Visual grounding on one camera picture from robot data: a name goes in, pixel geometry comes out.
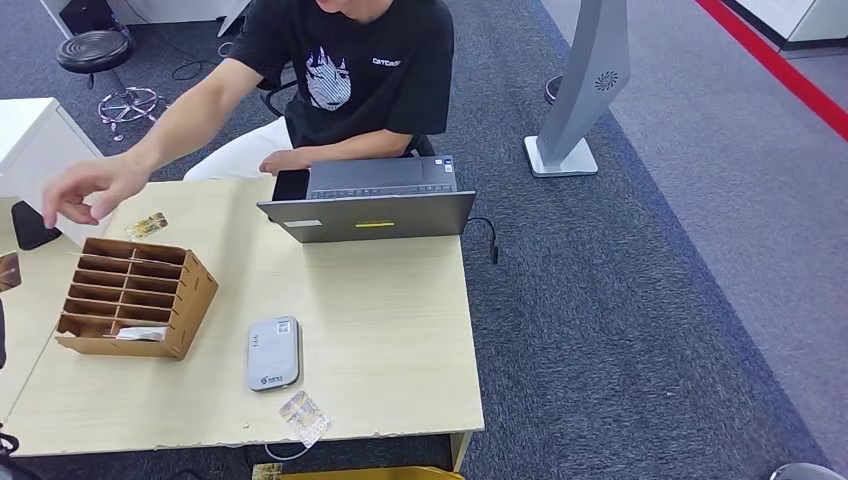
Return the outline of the person's right hand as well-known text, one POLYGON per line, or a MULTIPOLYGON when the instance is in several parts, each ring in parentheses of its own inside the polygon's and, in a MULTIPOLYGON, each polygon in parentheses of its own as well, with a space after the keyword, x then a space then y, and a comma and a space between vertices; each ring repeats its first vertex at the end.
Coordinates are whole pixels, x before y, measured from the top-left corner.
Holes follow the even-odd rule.
POLYGON ((98 225, 139 193, 152 172, 150 165, 128 154, 77 162, 44 188, 44 225, 54 228, 59 216, 80 225, 98 225))

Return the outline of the person's left hand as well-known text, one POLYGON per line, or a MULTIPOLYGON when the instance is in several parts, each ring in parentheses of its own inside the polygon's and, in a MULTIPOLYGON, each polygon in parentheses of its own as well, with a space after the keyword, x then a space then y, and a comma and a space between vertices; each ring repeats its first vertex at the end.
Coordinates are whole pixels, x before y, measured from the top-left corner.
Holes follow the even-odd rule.
POLYGON ((279 150, 260 163, 259 171, 276 176, 281 172, 306 170, 311 163, 311 152, 307 148, 279 150))

